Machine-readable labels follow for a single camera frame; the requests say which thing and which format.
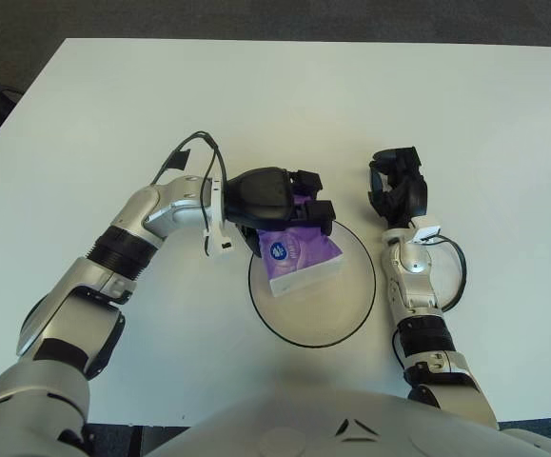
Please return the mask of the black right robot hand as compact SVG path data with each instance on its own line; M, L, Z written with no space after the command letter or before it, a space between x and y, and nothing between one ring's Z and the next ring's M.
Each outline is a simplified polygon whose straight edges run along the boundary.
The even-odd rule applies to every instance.
M390 229L406 229L414 217L425 216L427 184L414 147L375 152L369 163L368 200Z

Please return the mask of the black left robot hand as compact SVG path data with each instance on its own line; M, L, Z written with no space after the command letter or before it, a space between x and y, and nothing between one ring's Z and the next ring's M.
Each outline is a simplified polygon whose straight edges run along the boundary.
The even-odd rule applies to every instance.
M322 189L315 172L252 169L226 182L225 217L252 254L261 257L260 231L318 228L323 235L331 234L336 214L329 200L317 198Z

